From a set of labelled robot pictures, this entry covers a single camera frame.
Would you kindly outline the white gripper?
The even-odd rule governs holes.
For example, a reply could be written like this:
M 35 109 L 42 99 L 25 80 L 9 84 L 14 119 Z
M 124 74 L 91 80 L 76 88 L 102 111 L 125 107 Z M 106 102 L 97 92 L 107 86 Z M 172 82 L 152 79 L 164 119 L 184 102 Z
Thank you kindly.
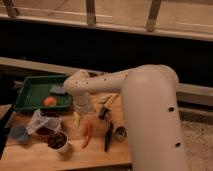
M 93 103 L 89 93 L 73 96 L 73 105 L 76 112 L 74 112 L 74 125 L 79 127 L 81 117 L 79 114 L 86 114 L 94 110 Z

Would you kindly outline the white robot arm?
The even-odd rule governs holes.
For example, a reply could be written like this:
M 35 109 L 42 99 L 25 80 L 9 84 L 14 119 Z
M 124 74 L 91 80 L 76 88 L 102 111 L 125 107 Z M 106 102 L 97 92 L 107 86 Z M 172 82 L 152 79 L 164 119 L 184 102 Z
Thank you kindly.
M 190 171 L 177 106 L 178 84 L 172 68 L 143 65 L 97 77 L 80 70 L 63 86 L 78 103 L 86 93 L 121 95 L 133 171 Z

